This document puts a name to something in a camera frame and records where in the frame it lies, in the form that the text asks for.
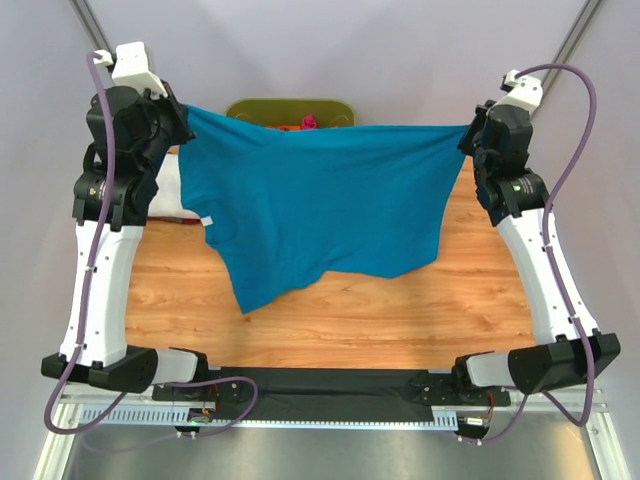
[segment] blue fabric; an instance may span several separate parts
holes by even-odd
[[[327,270],[393,278],[433,262],[466,126],[281,132],[189,107],[184,208],[210,216],[243,312]]]

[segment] plastic container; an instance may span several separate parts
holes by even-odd
[[[356,114],[344,102],[307,98],[247,98],[231,105],[227,117],[263,127],[300,125],[307,115],[313,115],[318,128],[352,127]]]

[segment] wood surface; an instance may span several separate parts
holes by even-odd
[[[130,344],[206,352],[211,365],[449,368],[533,344],[515,265],[475,199],[467,161],[436,262],[386,280],[328,272],[243,315],[200,225],[151,221],[129,290]]]

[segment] perforated metal strip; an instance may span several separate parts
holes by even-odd
[[[80,423],[88,423],[100,415],[107,405],[87,405],[82,411]],[[105,418],[102,423],[111,425],[192,425],[187,421],[189,407],[170,405],[121,405]],[[436,410],[433,422],[302,422],[302,421],[265,421],[244,420],[239,427],[269,428],[329,428],[352,430],[441,430],[458,429],[455,411]],[[201,427],[225,425],[226,420],[214,420],[208,424],[198,423]]]

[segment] gray wall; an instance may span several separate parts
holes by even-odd
[[[53,382],[40,359],[57,351],[75,270],[72,188],[89,142],[90,50],[66,1],[0,7],[0,477],[31,478]]]
[[[622,343],[603,375],[627,461],[640,478],[640,33],[636,0],[609,1],[572,59],[593,78],[599,111],[592,140],[556,202],[560,240],[582,295]],[[535,121],[532,165],[558,178],[582,133],[587,109],[579,80],[562,74]]]
[[[502,75],[551,60],[584,0],[91,0],[182,101],[328,97],[361,123],[464,123]]]

